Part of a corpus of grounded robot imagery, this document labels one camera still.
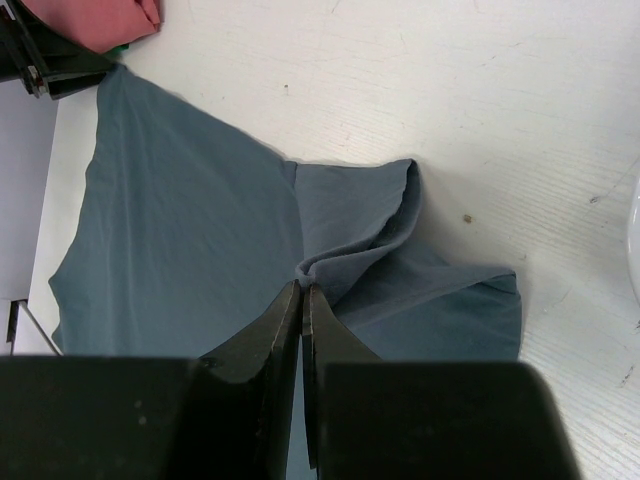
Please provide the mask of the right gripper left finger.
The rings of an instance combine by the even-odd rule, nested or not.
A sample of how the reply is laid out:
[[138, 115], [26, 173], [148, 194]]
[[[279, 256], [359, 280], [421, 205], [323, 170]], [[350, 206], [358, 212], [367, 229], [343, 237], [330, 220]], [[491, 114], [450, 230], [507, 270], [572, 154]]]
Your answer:
[[301, 288], [197, 359], [1, 361], [5, 479], [282, 479]]

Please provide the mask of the blue t shirt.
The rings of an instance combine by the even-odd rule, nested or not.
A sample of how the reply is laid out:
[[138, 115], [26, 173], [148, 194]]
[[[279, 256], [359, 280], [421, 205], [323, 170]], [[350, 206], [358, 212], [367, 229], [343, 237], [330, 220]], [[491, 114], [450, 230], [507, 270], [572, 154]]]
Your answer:
[[298, 163], [124, 67], [97, 91], [76, 235], [49, 285], [71, 357], [201, 357], [283, 287], [317, 286], [385, 360], [514, 361], [514, 271], [415, 229], [418, 163]]

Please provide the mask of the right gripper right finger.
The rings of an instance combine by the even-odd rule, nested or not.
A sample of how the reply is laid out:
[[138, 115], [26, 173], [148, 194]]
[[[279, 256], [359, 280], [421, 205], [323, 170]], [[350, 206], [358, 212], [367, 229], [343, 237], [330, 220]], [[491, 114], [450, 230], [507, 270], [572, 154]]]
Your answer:
[[542, 377], [520, 362], [394, 362], [310, 287], [302, 313], [309, 463], [320, 479], [576, 479]]

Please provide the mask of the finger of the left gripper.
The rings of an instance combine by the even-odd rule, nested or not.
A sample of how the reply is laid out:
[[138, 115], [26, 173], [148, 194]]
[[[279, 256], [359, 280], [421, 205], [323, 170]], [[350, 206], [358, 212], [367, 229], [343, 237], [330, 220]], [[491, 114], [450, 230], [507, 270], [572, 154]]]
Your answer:
[[1, 6], [1, 81], [19, 80], [28, 94], [53, 100], [98, 85], [111, 59], [56, 33], [21, 1]]

